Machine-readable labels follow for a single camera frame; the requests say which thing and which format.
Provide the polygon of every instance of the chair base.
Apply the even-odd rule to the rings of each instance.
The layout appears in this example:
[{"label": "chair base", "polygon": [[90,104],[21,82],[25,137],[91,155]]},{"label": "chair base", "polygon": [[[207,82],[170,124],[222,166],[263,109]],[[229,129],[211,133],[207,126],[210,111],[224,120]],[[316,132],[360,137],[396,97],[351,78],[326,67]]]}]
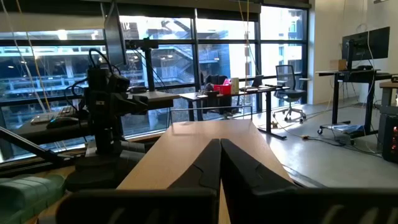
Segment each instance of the chair base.
[{"label": "chair base", "polygon": [[288,120],[290,120],[290,118],[288,118],[288,116],[291,116],[292,112],[299,113],[300,114],[300,118],[302,118],[302,119],[306,119],[307,118],[307,115],[303,112],[303,110],[292,108],[292,105],[289,105],[289,107],[286,108],[286,109],[282,109],[282,110],[273,112],[272,116],[275,118],[275,114],[276,113],[286,114],[285,121],[288,121]]}]

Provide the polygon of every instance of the white cable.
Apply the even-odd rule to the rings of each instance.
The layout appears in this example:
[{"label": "white cable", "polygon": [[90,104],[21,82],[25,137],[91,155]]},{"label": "white cable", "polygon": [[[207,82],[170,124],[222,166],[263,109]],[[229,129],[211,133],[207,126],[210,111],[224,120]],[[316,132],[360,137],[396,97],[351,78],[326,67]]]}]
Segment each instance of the white cable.
[{"label": "white cable", "polygon": [[36,92],[36,87],[35,87],[35,84],[33,82],[32,74],[30,73],[29,67],[27,66],[27,62],[25,61],[24,56],[22,55],[21,51],[19,50],[19,46],[17,44],[17,40],[16,40],[15,34],[14,34],[14,29],[12,28],[11,20],[10,20],[9,14],[7,12],[7,9],[6,9],[5,5],[4,5],[4,1],[3,0],[0,0],[0,1],[1,1],[2,9],[3,9],[3,11],[4,11],[5,15],[6,15],[7,24],[9,26],[9,28],[10,28],[10,31],[11,31],[11,34],[12,34],[12,38],[14,40],[15,46],[17,47],[19,56],[21,57],[21,60],[22,60],[23,64],[25,65],[25,68],[27,70],[27,74],[29,76],[30,83],[32,84],[32,88],[33,88],[33,91],[35,93],[35,96],[36,96],[37,100],[39,101],[39,105],[41,106],[43,112],[46,113],[46,110],[45,110],[45,107],[44,107],[44,105],[42,103],[42,100],[40,99],[39,94],[37,94],[37,92]]}]

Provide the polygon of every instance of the computer monitor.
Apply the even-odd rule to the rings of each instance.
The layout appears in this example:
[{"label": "computer monitor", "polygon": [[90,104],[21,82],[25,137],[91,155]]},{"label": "computer monitor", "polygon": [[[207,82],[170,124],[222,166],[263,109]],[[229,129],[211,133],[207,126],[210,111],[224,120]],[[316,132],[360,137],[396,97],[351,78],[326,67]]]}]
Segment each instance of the computer monitor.
[{"label": "computer monitor", "polygon": [[111,8],[106,16],[105,23],[106,51],[112,65],[127,65],[126,43],[124,42],[122,27],[119,20],[119,9],[116,0],[112,1]]},{"label": "computer monitor", "polygon": [[388,58],[389,39],[390,27],[343,37],[341,55],[347,60],[347,70],[352,69],[352,61],[355,60],[371,60],[372,56],[373,59]]},{"label": "computer monitor", "polygon": [[262,85],[262,79],[264,78],[263,75],[258,75],[254,78],[253,84],[251,86],[253,87],[260,87]]}]

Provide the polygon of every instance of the cardboard box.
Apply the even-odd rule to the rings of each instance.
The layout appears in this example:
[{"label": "cardboard box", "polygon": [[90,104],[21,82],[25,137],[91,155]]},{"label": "cardboard box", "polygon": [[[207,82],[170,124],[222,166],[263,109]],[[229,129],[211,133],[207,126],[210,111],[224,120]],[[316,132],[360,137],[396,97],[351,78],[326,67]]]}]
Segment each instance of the cardboard box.
[{"label": "cardboard box", "polygon": [[345,59],[330,60],[331,70],[343,71],[346,70],[346,68],[347,68],[347,60]]}]

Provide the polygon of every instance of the white wall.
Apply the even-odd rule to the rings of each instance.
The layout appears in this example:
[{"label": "white wall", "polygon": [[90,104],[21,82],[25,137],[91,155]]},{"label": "white wall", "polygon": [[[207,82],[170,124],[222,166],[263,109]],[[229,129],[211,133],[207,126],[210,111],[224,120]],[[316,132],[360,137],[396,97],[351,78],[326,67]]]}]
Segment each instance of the white wall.
[{"label": "white wall", "polygon": [[[388,26],[391,27],[389,56],[385,59],[374,60],[375,68],[389,73],[398,73],[398,42],[396,41],[398,38],[398,14],[396,12],[398,1],[386,1],[379,4],[374,4],[373,0],[367,1],[368,11],[366,16],[368,19],[368,29],[373,30]],[[369,62],[362,62],[362,64],[368,65]],[[379,88],[380,82],[388,82],[388,80],[376,82],[375,100],[381,100],[382,90]],[[359,100],[361,102],[365,102],[368,95],[368,85],[362,84],[360,85],[360,88],[361,96]]]},{"label": "white wall", "polygon": [[[330,60],[341,58],[341,38],[354,34],[357,26],[366,17],[366,3],[362,0],[312,0],[309,26],[308,103],[317,104],[330,100],[332,95],[333,76],[319,77],[317,71],[330,69]],[[358,95],[360,86],[349,83],[345,97]]]},{"label": "white wall", "polygon": [[[328,70],[329,61],[341,58],[341,38],[345,35],[390,26],[389,57],[374,61],[376,69],[398,73],[398,1],[374,4],[373,0],[313,0],[310,12],[308,75],[312,82],[308,85],[308,102],[323,103],[329,100],[332,77],[319,77],[315,72]],[[369,65],[368,61],[354,62],[353,65]],[[375,84],[375,100],[381,99],[380,82]],[[360,102],[365,102],[368,84],[354,84]],[[353,87],[348,84],[349,96],[354,96]]]}]

